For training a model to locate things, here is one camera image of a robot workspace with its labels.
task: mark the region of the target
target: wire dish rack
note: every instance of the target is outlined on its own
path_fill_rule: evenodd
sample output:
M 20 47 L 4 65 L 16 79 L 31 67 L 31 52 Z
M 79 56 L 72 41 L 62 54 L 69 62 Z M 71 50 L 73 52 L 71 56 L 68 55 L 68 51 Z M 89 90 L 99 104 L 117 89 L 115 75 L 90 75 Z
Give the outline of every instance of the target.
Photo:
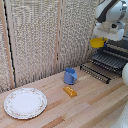
M 125 46 L 123 43 L 128 44 L 128 41 L 121 41 L 120 43 Z M 89 57 L 88 63 L 80 66 L 80 70 L 91 74 L 106 84 L 121 77 L 123 67 L 128 62 L 128 50 L 124 47 L 115 46 L 115 44 L 109 40 L 107 47 L 99 48 L 95 54 Z

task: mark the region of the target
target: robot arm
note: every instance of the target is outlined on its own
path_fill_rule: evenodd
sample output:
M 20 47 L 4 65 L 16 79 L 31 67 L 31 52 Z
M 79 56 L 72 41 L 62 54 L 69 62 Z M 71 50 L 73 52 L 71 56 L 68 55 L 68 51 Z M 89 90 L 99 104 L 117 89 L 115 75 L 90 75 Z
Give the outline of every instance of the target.
M 103 23 L 107 20 L 107 13 L 108 11 L 117 3 L 119 0 L 104 0 L 100 5 L 97 7 L 95 12 L 95 18 L 99 23 Z
M 98 21 L 95 35 L 114 41 L 122 40 L 125 23 L 121 20 L 128 18 L 128 0 L 104 0 L 97 7 L 95 18 Z

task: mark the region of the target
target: textured wall panel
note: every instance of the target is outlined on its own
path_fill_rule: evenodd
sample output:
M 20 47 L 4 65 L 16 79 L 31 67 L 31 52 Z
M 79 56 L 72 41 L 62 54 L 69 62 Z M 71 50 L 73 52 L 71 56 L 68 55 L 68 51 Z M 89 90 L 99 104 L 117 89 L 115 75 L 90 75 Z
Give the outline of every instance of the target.
M 17 86 L 52 75 L 59 0 L 7 0 L 6 5 Z
M 3 2 L 0 0 L 0 93 L 12 89 L 7 49 L 7 33 L 5 33 L 5 14 Z
M 65 0 L 60 70 L 75 67 L 84 62 L 96 5 L 97 0 Z

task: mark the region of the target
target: wooden surface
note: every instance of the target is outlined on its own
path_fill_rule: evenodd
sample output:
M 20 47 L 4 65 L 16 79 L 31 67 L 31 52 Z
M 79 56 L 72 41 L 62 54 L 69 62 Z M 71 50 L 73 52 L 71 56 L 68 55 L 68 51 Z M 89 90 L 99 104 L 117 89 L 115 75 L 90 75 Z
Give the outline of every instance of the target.
M 63 91 L 64 72 L 23 86 L 42 91 L 48 100 L 46 109 L 37 117 L 18 120 L 4 111 L 4 100 L 12 91 L 0 95 L 0 128 L 109 128 L 128 101 L 128 87 L 122 79 L 109 85 L 76 68 L 78 80 L 71 87 L 77 96 Z

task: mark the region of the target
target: floral plate pattern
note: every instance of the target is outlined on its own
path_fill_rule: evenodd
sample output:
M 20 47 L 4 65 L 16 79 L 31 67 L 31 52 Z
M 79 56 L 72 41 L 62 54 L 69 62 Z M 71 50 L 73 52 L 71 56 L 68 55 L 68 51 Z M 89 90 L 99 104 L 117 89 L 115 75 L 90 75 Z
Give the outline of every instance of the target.
M 22 88 L 7 96 L 4 102 L 4 109 L 10 116 L 14 118 L 28 119 L 39 115 L 45 109 L 46 105 L 47 98 L 41 91 L 34 88 Z

